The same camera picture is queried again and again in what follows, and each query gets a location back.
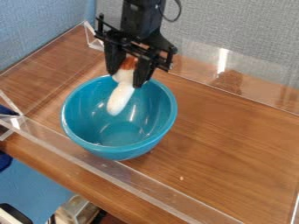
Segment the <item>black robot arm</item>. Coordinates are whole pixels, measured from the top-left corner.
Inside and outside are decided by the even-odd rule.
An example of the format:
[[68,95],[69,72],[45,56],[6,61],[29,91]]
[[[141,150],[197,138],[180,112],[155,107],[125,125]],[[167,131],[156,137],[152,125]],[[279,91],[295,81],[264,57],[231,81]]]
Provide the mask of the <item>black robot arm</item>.
[[103,13],[96,17],[95,38],[104,44],[107,72],[117,73],[127,55],[136,57],[133,88],[140,88],[152,78],[155,69],[172,69],[176,46],[161,34],[161,22],[175,22],[183,11],[181,1],[175,0],[179,12],[175,19],[164,15],[165,0],[123,0],[119,25],[112,25]]

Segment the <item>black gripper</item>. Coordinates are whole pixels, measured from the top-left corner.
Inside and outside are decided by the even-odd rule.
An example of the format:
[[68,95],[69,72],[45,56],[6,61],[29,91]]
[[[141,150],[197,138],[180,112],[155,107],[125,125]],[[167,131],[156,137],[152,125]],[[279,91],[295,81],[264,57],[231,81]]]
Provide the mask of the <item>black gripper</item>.
[[[103,14],[99,15],[97,21],[100,19],[104,19]],[[125,14],[117,28],[121,33],[107,34],[121,41],[121,46],[109,41],[104,42],[107,72],[113,75],[127,55],[133,56],[136,58],[133,88],[140,88],[149,81],[156,68],[165,72],[171,69],[177,48],[160,33],[160,26],[159,16]]]

